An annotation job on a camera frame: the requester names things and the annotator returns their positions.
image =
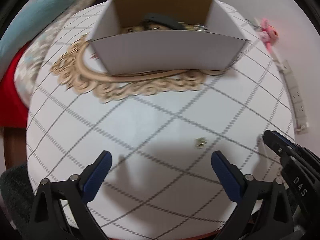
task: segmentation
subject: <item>cardboard box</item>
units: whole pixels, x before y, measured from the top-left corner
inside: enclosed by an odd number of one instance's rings
[[[150,30],[122,33],[148,13],[167,15],[209,32]],[[109,0],[89,36],[111,75],[172,69],[224,70],[246,39],[215,0]]]

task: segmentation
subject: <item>power strip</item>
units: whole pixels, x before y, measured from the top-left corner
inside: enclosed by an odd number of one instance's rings
[[[259,19],[254,18],[252,22],[253,27],[259,27],[260,22],[261,21]],[[281,63],[279,60],[281,55],[279,55],[279,57],[277,55],[278,54],[276,53],[276,50],[273,47],[271,57],[275,65],[277,66],[279,72],[282,74],[284,82],[287,85],[287,91],[289,92],[289,95],[291,98],[291,105],[294,111],[292,115],[296,121],[294,132],[296,134],[308,133],[309,123],[308,123],[307,114],[303,105],[303,100],[299,92],[298,83],[293,75],[293,72],[290,68],[288,61],[285,60]]]
[[[287,60],[282,62],[282,64],[277,65],[279,71],[283,74],[285,83],[287,85],[289,95],[291,98],[294,115],[297,123],[297,128],[295,129],[295,133],[304,134],[308,133],[309,122],[307,118],[307,114],[303,105],[303,100],[301,98],[301,94],[299,92],[298,83],[293,75],[293,72],[290,68],[290,65]]]

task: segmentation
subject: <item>white table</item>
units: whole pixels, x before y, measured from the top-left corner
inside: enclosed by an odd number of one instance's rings
[[[294,138],[276,66],[255,31],[224,4],[250,40],[224,75],[164,72],[151,80],[149,74],[115,79],[80,39],[103,6],[66,23],[40,70],[27,133],[33,189],[44,177],[59,181],[80,174],[108,150],[111,171],[88,206],[109,237],[182,239],[221,228],[235,205],[211,168],[211,153],[220,150],[244,174],[272,181],[279,159],[261,143],[261,134],[269,129]],[[197,138],[205,138],[204,148],[196,148]],[[75,225],[67,205],[64,210]]]

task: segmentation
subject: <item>blue pillow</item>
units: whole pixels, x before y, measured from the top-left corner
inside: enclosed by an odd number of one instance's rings
[[[75,0],[36,0],[20,11],[0,40],[0,80],[18,50]]]

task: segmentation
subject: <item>small metal object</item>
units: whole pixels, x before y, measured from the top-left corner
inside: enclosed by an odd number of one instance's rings
[[[280,179],[280,178],[276,178],[275,179],[275,182],[277,183],[277,184],[279,184],[279,185],[281,185],[283,182],[282,182],[282,179]]]
[[[277,176],[281,176],[282,167],[278,168]]]
[[[207,26],[204,26],[203,24],[195,24],[194,25],[195,31],[201,31],[201,32],[208,32],[209,28]]]
[[[42,185],[45,185],[45,184],[47,184],[48,182],[49,182],[49,179],[44,178],[44,179],[41,180],[40,183],[41,183]]]
[[[254,176],[252,176],[251,174],[246,174],[244,177],[246,180],[249,180],[249,181],[254,180]]]
[[[197,149],[203,148],[206,144],[207,144],[207,140],[205,139],[205,137],[201,137],[201,138],[196,139],[196,148]]]
[[[78,178],[79,178],[79,175],[78,175],[78,174],[73,174],[73,175],[70,176],[70,180],[72,180],[72,181],[75,181],[75,180],[77,180]]]

